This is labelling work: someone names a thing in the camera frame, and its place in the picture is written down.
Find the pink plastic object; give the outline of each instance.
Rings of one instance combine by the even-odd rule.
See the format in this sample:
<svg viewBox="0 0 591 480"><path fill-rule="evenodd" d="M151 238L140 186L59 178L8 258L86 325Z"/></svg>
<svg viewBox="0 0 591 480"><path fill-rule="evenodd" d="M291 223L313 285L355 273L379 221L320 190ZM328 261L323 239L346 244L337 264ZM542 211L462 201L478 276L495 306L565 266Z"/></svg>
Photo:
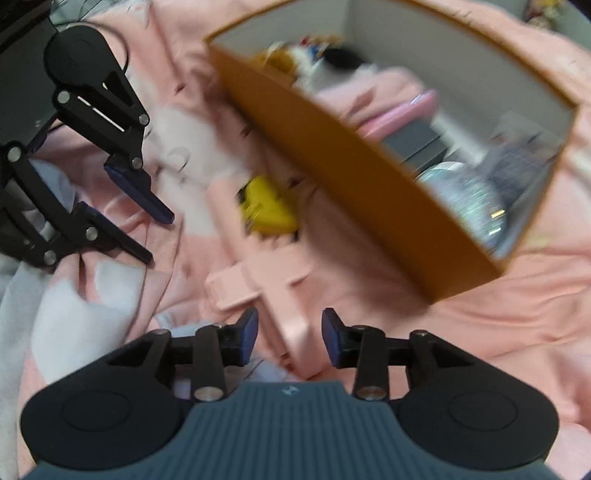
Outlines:
<svg viewBox="0 0 591 480"><path fill-rule="evenodd" d="M410 102L398 105L385 114L366 122L359 127L357 133L369 140L380 142L418 118L423 118L430 123L437 112L437 105L437 92L428 90Z"/></svg>
<svg viewBox="0 0 591 480"><path fill-rule="evenodd" d="M310 259L300 244L277 248L256 234L246 233L233 178L214 181L206 191L213 221L236 264L207 276L205 288L220 310L251 301L268 314L261 315L261 327L279 356L288 355L295 372L310 378L319 372L316 341L310 322L302 313L291 286L311 272Z"/></svg>

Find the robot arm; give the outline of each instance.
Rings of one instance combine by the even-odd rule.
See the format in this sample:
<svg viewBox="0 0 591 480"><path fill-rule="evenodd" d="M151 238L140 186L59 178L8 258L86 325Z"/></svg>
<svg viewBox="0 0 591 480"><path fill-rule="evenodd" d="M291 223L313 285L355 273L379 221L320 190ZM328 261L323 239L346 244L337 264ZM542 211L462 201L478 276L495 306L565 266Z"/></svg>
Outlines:
<svg viewBox="0 0 591 480"><path fill-rule="evenodd" d="M86 25L58 32L49 11L49 0L10 0L0 7L0 218L13 227L11 235L0 228L0 249L38 266L85 247L120 247L150 263L149 251L84 202L68 212L29 162L59 119L109 154L107 174L150 216L164 224L174 220L143 170L150 119L107 42ZM54 226L49 241L5 190L11 179Z"/></svg>

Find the black object in box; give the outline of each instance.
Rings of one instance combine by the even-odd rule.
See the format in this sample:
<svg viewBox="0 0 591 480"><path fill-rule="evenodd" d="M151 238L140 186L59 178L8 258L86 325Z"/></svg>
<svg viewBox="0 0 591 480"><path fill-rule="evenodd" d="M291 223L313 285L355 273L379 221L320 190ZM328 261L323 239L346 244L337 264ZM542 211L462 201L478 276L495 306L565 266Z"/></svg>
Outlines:
<svg viewBox="0 0 591 480"><path fill-rule="evenodd" d="M447 147L441 135L423 120L414 120L382 140L387 150L393 150L413 175L420 175L441 162Z"/></svg>

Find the pink bed sheet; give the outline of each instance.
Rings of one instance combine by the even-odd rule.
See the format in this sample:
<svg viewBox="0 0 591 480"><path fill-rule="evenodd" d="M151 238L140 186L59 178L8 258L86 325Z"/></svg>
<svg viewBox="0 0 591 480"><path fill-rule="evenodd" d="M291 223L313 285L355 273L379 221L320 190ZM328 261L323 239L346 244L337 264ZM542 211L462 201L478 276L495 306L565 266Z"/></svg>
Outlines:
<svg viewBox="0 0 591 480"><path fill-rule="evenodd" d="M563 478L579 480L591 469L591 55L485 4L423 1L512 44L584 104L567 161L507 274L431 307L339 207L321 190L310 194L308 189L302 193L303 242L316 268L296 292L317 337L320 314L330 306L345 323L374 325L390 336L428 329L539 388L552 399L561 421L548 464ZM102 171L104 154L76 134L62 129L40 152L41 158L65 169L89 201L154 253L155 266L143 273L121 340L159 325L163 315L173 325L235 318L235 313L217 311L203 287L208 273L230 265L203 200L207 181L220 174L219 169L204 169L200 160L181 168L179 162L187 154L219 160L232 174L243 174L243 161L249 169L278 172L286 181L298 175L256 132L245 136L246 123L224 97L202 43L207 33L266 3L153 0L143 11L114 11L101 18L129 41L130 76L154 128L146 140L146 165L154 173L155 188L177 214L172 228L150 222L110 184ZM111 44L120 57L116 41ZM100 303L93 272L101 257L73 255L59 266L53 284L70 278L82 301ZM117 260L134 264L125 254ZM273 357L263 336L256 347ZM329 368L321 348L317 362L316 378L339 378L350 385L352 372ZM38 364L33 346L25 363L21 407L54 380L43 373L46 370ZM393 396L406 392L400 369L392 369L391 380ZM19 460L24 473L32 461L22 439Z"/></svg>

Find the storage box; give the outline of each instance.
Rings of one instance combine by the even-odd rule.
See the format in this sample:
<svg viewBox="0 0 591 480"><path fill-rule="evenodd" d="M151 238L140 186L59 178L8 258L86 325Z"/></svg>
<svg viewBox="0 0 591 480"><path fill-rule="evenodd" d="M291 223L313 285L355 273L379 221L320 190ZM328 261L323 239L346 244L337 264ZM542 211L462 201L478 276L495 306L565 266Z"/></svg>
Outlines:
<svg viewBox="0 0 591 480"><path fill-rule="evenodd" d="M487 252L391 153L249 62L276 41L341 35L381 67L404 66L439 93L444 137L486 149L508 112L565 142L576 105L507 46L417 0L292 0L206 39L238 108L341 204L435 301L499 277L538 210L558 161L521 209L519 231Z"/></svg>

